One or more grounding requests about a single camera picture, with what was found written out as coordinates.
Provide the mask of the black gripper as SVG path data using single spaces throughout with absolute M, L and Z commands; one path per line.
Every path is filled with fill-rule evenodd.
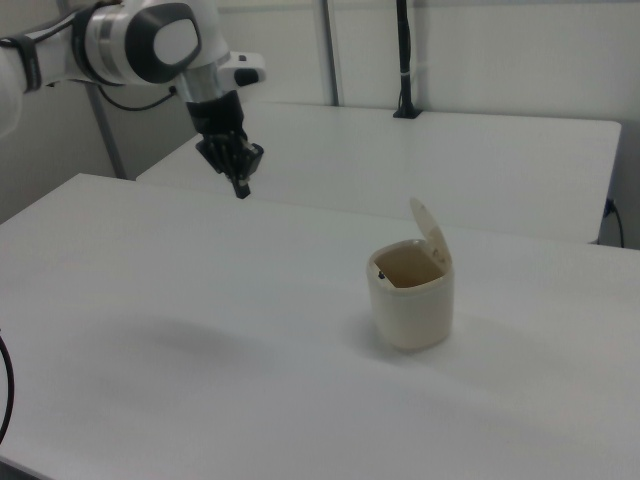
M 248 139 L 238 93 L 231 91 L 215 100 L 189 102 L 187 110 L 202 136 L 196 149 L 218 174 L 229 179 L 237 198 L 247 198 L 251 194 L 250 177 L 257 170 L 264 149 Z

